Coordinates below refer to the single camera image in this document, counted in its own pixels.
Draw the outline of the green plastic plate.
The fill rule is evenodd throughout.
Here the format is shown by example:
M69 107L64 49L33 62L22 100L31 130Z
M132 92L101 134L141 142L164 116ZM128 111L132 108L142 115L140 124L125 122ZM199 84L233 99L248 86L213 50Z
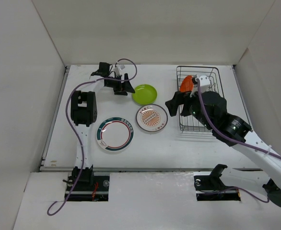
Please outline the green plastic plate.
M157 90L149 84L138 85L134 90L135 93L132 94L132 99L140 105L154 103L158 95Z

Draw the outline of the orange plastic plate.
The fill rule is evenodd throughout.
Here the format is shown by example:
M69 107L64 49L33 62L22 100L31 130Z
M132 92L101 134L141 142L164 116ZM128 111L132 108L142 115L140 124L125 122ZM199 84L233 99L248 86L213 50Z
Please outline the orange plastic plate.
M186 76L181 85L180 85L180 92L191 92L194 89L194 82L193 82L193 76L188 75Z

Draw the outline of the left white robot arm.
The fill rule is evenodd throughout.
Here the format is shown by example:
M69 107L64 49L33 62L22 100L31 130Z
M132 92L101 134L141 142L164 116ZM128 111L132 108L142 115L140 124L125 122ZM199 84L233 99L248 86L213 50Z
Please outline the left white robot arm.
M135 93L127 73L122 73L124 65L100 62L98 70L89 79L77 85L66 103L66 119L77 137L77 156L68 183L72 189L93 189L97 178L93 171L91 132L97 120L96 94L103 88L113 89L115 95Z

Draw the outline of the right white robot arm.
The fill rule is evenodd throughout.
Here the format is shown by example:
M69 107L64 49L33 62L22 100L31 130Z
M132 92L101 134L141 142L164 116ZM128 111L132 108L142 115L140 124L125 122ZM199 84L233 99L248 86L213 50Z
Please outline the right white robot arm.
M216 92L175 92L165 105L170 116L183 106L182 116L193 116L212 135L227 146L249 158L260 172L235 170L227 165L216 165L210 174L197 174L194 186L209 195L234 189L262 194L281 207L281 156L238 116L227 112L227 101Z

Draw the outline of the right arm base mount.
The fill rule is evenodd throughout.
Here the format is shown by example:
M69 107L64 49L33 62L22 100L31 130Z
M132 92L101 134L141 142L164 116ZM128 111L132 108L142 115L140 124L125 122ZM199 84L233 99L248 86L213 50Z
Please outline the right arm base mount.
M197 201L241 201L238 189L225 186L217 176L195 174L194 187Z

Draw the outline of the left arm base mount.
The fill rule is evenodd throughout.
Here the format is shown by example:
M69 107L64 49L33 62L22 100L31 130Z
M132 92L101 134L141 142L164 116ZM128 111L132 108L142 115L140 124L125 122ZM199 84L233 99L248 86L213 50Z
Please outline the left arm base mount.
M93 184L77 182L68 201L107 202L109 198L110 176L94 176Z

